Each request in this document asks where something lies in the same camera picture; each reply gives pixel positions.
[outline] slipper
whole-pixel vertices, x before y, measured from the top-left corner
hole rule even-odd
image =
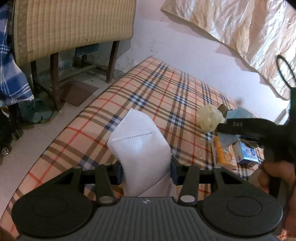
[[[21,116],[24,120],[34,123],[34,124],[41,121],[41,119],[42,119],[41,114],[34,111],[32,109],[32,106],[30,105],[30,103],[20,102],[19,107],[20,107]]]
[[[44,101],[40,98],[36,98],[31,100],[32,108],[41,114],[43,119],[48,119],[52,116],[51,109],[44,103]]]

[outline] bed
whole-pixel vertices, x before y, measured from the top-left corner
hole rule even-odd
[[[200,129],[196,115],[200,107],[209,103],[236,107],[223,93],[149,57],[98,96],[49,145],[14,193],[0,225],[17,237],[11,209],[18,198],[73,166],[89,170],[98,164],[114,163],[116,159],[108,150],[107,141],[130,108],[146,113],[154,121],[180,163],[211,169],[213,133]],[[257,154],[262,161],[262,150],[258,149]],[[246,179],[256,168],[239,166],[238,174]],[[117,198],[123,196],[121,186],[113,186],[113,190]],[[84,194],[94,199],[93,191],[94,186],[88,184]],[[201,184],[199,199],[209,194],[210,186]]]

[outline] white wall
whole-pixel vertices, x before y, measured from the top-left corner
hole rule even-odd
[[[128,71],[148,56],[165,61],[222,91],[258,116],[274,121],[288,105],[264,84],[238,54],[208,33],[178,17],[163,13],[164,0],[137,0],[134,36],[121,41],[116,69]],[[111,43],[92,56],[107,63]]]

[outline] beige fabric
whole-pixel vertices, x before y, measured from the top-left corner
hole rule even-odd
[[[16,0],[17,65],[84,45],[130,39],[136,0]]]
[[[277,73],[283,55],[296,70],[296,11],[284,0],[166,0],[163,11],[194,23],[236,50],[285,99],[289,89]],[[291,74],[283,68],[291,86]]]

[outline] chair leg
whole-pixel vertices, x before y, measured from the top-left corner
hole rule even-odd
[[[59,53],[50,55],[50,82],[52,84],[54,108],[59,111],[61,109],[61,97],[59,90]]]
[[[10,112],[10,115],[9,115],[10,123],[12,124],[14,129],[18,129],[19,126],[18,126],[17,120],[21,118],[20,108],[19,108],[18,103],[9,105],[8,109]]]
[[[37,75],[36,60],[31,62],[31,72],[32,72],[32,81],[33,81],[34,94],[35,94],[36,92],[38,92],[38,75]]]
[[[84,67],[85,61],[87,60],[87,54],[81,56],[81,68]]]
[[[107,77],[106,77],[106,82],[109,84],[112,81],[113,73],[114,73],[114,67],[116,63],[116,54],[119,46],[119,41],[114,41],[112,44],[112,49],[110,53],[110,59],[109,59],[109,64],[108,64],[108,69],[107,69]]]

